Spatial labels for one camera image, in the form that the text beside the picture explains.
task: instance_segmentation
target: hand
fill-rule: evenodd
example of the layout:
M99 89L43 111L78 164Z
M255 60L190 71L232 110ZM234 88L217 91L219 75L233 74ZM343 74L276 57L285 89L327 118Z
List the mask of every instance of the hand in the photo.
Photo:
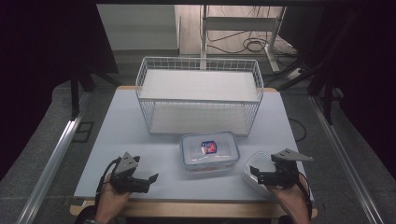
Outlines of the hand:
M120 213L132 194L130 192L118 194L111 184L108 183L109 180L110 174L106 176L105 184L102 186L101 197L95 216L95 221L103 224L109 223Z
M300 182L307 190L305 178L299 175ZM265 186L275 194L280 206L291 217L294 224L309 224L308 208L306 207L305 196L297 185L288 189L278 189L275 186Z

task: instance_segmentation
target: gray carpet floor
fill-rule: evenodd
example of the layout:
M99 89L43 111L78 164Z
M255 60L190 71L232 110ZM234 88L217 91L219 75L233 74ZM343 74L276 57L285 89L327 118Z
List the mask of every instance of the gray carpet floor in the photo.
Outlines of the gray carpet floor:
M119 62L120 74L111 76L123 85L134 85L134 74L137 74L141 59L137 57L123 61L122 58L127 55L115 56ZM259 62L264 78L272 76L273 74L268 70L268 62L262 58L259 58ZM86 142L72 142L67 149L34 223L74 223L76 219L69 212L74 191L116 89L101 78L95 75L92 77L96 87L91 92L91 100L82 119L82 122L92 125L92 133ZM314 162L304 164L318 209L318 216L313 219L313 223L370 223L318 120L305 85L304 82L300 83L282 91L281 95L295 139L304 138L297 142L299 150L315 159ZM0 182L0 223L2 224L16 222L70 119L69 83L66 82L55 88L52 98L53 102L46 117L37 127L18 160ZM302 123L305 129L294 119ZM332 105L332 119L333 127L370 191L380 215L385 223L396 223L395 180L350 124L338 102ZM79 134L74 137L75 140L83 138L84 136Z

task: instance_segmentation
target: blue and red sticker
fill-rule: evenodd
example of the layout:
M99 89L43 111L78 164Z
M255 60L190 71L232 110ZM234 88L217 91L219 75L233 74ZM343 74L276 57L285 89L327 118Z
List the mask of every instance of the blue and red sticker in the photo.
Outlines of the blue and red sticker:
M201 150L204 154L213 154L218 151L215 141L206 141L201 144Z

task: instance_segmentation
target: white wire rack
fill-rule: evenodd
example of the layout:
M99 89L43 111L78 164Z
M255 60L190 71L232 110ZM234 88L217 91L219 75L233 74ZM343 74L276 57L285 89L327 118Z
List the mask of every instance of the white wire rack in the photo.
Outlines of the white wire rack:
M148 131L173 134L248 136L263 90L257 61L236 59L147 57L135 85Z

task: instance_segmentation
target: desk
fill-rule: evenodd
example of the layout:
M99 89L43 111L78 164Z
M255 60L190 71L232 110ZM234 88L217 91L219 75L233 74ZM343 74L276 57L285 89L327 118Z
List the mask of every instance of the desk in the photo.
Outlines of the desk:
M159 173L147 194L134 193L123 211L137 217L279 217L272 194L261 196L242 180L243 165L258 151L298 151L280 94L266 91L249 137L237 138L240 160L230 170L189 174L179 149L180 136L150 135L133 87L116 90L75 192L91 200L102 172L128 151L140 156L137 178ZM298 162L299 170L304 167Z

